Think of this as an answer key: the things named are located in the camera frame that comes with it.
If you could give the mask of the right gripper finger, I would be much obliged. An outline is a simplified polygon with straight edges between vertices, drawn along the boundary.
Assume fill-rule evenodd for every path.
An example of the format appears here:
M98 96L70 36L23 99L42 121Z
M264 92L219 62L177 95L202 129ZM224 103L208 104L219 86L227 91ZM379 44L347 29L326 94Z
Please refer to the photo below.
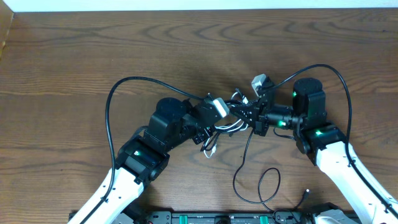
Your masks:
M258 116L258 100L251 100L247 103L239 100L229 100L229 112L234 116Z
M257 111L250 111L250 110L232 110L232 115L241 119L250 127L255 128L256 122L258 120L258 112Z

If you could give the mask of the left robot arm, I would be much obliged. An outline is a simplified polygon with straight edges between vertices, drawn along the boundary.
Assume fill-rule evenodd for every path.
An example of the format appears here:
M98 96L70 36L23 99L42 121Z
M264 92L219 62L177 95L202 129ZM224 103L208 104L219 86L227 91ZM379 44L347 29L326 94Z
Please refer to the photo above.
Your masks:
M195 144L206 141L228 113L221 98L207 98L196 106L188 100L161 99L144 133L120 148L115 168L70 223L112 223L167 167L169 151L189 139Z

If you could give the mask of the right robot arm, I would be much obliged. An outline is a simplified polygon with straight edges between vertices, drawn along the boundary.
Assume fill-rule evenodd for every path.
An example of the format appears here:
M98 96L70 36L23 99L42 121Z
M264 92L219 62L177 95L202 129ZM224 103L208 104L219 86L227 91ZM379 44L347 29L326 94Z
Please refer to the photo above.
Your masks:
M255 78L257 99L230 113L265 136L269 127L291 129L296 146L339 188L362 223L397 223L397 200L360 161L343 132L327 120L322 83L301 78L294 83L292 105L275 103L275 84Z

